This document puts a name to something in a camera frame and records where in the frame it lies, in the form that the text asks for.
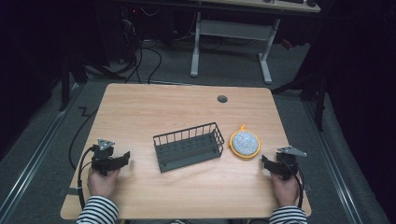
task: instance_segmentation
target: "wire basket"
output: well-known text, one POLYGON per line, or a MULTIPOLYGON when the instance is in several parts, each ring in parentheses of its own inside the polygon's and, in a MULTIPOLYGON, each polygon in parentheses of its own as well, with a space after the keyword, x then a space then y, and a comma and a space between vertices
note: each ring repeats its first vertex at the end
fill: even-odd
POLYGON ((161 173, 221 156, 224 139, 216 122, 153 136, 161 173))

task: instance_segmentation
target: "hand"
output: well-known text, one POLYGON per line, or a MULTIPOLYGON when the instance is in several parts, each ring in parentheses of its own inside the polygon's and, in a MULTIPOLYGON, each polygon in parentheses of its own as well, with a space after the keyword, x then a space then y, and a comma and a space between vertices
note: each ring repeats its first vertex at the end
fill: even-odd
POLYGON ((116 182, 119 173, 120 169, 109 172, 107 176, 104 176, 90 167, 87 185, 91 196, 110 198, 116 188, 116 182))
POLYGON ((281 180, 276 174, 271 173, 274 193, 280 207, 295 205, 300 196, 300 187, 297 180, 291 176, 288 180, 281 180))

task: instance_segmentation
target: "striped shirt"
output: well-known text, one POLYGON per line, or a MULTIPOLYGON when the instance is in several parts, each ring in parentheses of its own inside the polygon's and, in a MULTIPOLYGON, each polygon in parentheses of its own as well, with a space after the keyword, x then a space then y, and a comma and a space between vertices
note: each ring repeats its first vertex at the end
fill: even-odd
POLYGON ((297 206, 285 206, 274 210, 270 224, 307 224, 306 215, 297 206))
POLYGON ((111 224, 115 223, 119 208, 109 199, 102 196, 91 196, 79 214, 78 224, 111 224))

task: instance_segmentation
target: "gray carpet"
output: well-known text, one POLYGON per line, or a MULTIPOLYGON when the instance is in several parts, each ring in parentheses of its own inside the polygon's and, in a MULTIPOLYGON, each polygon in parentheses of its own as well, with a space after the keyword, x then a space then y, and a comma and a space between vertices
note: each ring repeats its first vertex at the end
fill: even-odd
MULTIPOLYGON (((263 84, 256 54, 260 44, 257 42, 244 47, 223 45, 215 50, 203 49, 199 76, 195 78, 189 75, 192 46, 175 45, 168 48, 160 44, 154 49, 162 55, 162 63, 151 80, 153 83, 166 81, 195 85, 274 89, 294 78, 309 49, 309 46, 303 46, 286 50, 282 46, 274 45, 268 57, 269 69, 274 82, 268 86, 263 84)), ((138 70, 141 80, 149 78, 149 74, 157 66, 159 60, 160 57, 156 53, 143 50, 142 64, 138 70)), ((115 64, 112 68, 117 69, 118 67, 119 65, 115 64)), ((78 128, 87 118, 82 116, 80 107, 86 107, 86 113, 91 114, 99 106, 106 85, 111 82, 114 80, 107 77, 91 76, 89 82, 85 86, 81 86, 81 93, 65 114, 64 121, 55 134, 47 155, 13 209, 7 223, 73 223, 73 221, 62 220, 60 217, 64 190, 69 186, 74 173, 69 165, 67 152, 78 128)), ((137 76, 134 75, 130 82, 138 82, 137 76)), ((276 95, 275 100, 290 143, 308 154, 307 158, 299 159, 299 164, 304 172, 307 197, 312 207, 312 215, 308 221, 309 223, 349 223, 346 210, 324 160, 317 130, 312 125, 312 118, 306 112, 305 103, 302 103, 295 93, 296 91, 287 91, 284 94, 276 95)), ((1 161, 0 199, 2 202, 18 180, 52 120, 57 116, 60 105, 60 85, 57 85, 53 90, 52 98, 35 113, 18 142, 1 161)), ((93 119, 83 127, 73 145, 74 163, 78 162, 93 119)), ((323 128, 323 134, 360 211, 362 223, 389 223, 361 174, 359 166, 349 152, 328 97, 323 117, 323 128)), ((140 222, 165 223, 166 220, 140 222)), ((193 220, 192 222, 197 224, 224 223, 224 220, 209 219, 193 220)))

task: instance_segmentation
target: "grommet hole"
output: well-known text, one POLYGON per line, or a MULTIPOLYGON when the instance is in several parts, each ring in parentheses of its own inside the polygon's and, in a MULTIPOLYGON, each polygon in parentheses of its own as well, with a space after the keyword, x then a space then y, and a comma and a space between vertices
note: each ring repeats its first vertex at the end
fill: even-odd
POLYGON ((219 101, 220 103, 224 104, 224 103, 227 103, 228 98, 227 98, 227 96, 225 96, 225 95, 220 95, 220 96, 218 96, 218 101, 219 101))

